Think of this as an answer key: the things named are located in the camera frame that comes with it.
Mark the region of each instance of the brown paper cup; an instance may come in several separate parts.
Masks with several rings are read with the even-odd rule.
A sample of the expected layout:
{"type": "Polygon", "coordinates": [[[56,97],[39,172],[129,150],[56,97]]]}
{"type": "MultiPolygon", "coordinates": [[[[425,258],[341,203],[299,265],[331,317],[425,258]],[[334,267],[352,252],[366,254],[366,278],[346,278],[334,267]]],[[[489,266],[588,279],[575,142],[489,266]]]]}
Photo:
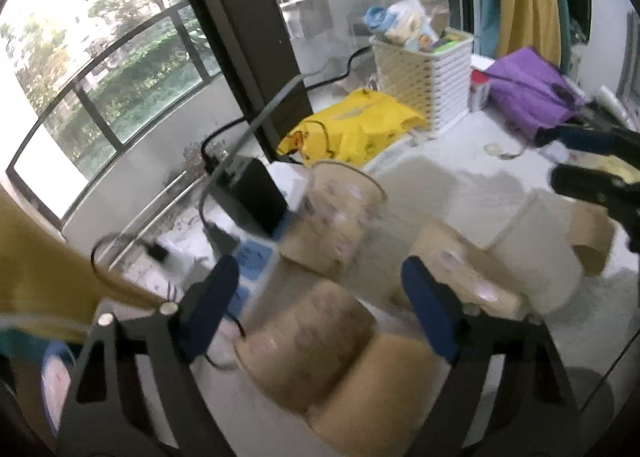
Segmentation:
{"type": "Polygon", "coordinates": [[[286,259],[327,278],[336,278],[353,260],[384,190],[353,166],[314,164],[298,216],[280,243],[286,259]]]}
{"type": "Polygon", "coordinates": [[[603,272],[615,232],[606,209],[588,202],[575,202],[567,241],[587,277],[597,277],[603,272]]]}
{"type": "Polygon", "coordinates": [[[371,338],[374,323],[353,295],[322,280],[300,302],[238,341],[236,356],[267,397],[304,413],[325,400],[371,338]]]}
{"type": "Polygon", "coordinates": [[[308,424],[348,457],[401,455],[440,391],[440,366],[424,342],[376,336],[308,424]]]}

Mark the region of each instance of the yellow plastic bag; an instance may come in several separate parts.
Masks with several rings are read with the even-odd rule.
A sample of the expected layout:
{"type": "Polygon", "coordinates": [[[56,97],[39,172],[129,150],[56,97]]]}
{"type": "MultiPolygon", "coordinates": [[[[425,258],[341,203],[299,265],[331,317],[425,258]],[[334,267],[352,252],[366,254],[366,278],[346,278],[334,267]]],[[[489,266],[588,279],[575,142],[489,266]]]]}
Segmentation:
{"type": "Polygon", "coordinates": [[[336,159],[360,167],[408,130],[425,124],[418,112],[391,96],[361,88],[300,121],[282,140],[278,153],[299,151],[307,166],[336,159]]]}

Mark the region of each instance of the purple cloth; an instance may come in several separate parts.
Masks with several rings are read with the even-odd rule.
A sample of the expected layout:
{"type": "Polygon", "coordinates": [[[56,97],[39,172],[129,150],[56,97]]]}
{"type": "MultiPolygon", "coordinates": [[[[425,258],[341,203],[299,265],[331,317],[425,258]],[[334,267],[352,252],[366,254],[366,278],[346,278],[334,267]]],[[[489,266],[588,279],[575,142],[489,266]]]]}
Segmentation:
{"type": "Polygon", "coordinates": [[[553,128],[570,119],[584,104],[560,72],[532,47],[499,59],[485,74],[491,79],[496,105],[528,139],[539,128],[553,128]]]}

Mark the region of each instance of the woven plastic basket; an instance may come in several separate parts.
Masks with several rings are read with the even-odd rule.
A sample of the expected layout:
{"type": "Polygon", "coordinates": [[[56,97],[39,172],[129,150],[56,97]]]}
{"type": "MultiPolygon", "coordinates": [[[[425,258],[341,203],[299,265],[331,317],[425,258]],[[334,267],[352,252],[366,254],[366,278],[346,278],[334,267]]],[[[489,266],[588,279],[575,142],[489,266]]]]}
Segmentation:
{"type": "Polygon", "coordinates": [[[440,53],[415,53],[371,38],[380,90],[426,117],[422,131],[429,137],[442,135],[469,112],[474,38],[453,29],[447,33],[461,40],[440,53]]]}

